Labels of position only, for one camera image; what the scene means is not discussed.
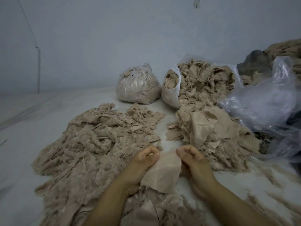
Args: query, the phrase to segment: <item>right hand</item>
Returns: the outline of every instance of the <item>right hand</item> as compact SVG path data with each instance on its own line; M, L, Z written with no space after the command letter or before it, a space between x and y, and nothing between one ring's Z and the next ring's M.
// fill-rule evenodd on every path
M206 157L192 145L179 147L177 154L183 162L183 174L189 180L192 190L199 198L207 198L219 182L215 179Z

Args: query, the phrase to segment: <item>cable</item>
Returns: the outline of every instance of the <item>cable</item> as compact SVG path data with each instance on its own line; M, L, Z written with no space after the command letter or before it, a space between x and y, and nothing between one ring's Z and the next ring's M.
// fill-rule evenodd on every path
M25 14L25 11L23 9L23 6L22 6L20 0L17 0L17 1L18 1L19 6L20 6L20 8L22 10L22 13L23 13L24 18L25 18L25 20L27 22L27 25L28 25L28 27L29 27L29 29L31 31L31 34L33 35L33 38L35 39L36 49L38 49L38 86L37 86L38 89L37 89L37 91L38 91L38 94L39 94L40 93L40 81L41 81L41 49L40 49L40 47L38 45L37 38L36 38L35 34L33 33L33 30L32 30L32 28L31 28L31 26L29 24L29 21L28 21L28 19L26 17L26 14Z

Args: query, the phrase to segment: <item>hand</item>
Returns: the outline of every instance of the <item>hand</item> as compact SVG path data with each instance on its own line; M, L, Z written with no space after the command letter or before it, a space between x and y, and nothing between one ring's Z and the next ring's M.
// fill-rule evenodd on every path
M118 176L116 182L124 186L128 195L138 192L139 183L143 179L148 168L153 166L160 158L160 151L153 147L147 147L138 152L124 171Z
M192 145L179 147L177 154L183 161L183 174L189 180L192 190L199 198L206 198L219 184L208 160Z

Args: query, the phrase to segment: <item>white wall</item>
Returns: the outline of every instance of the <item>white wall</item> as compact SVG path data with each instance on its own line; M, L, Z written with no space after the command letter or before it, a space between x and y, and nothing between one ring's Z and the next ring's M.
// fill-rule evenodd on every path
M186 53L242 62L301 37L301 0L21 0L42 51L41 90L115 86L131 65L164 73Z
M0 0L0 97L36 93L38 55L17 0Z

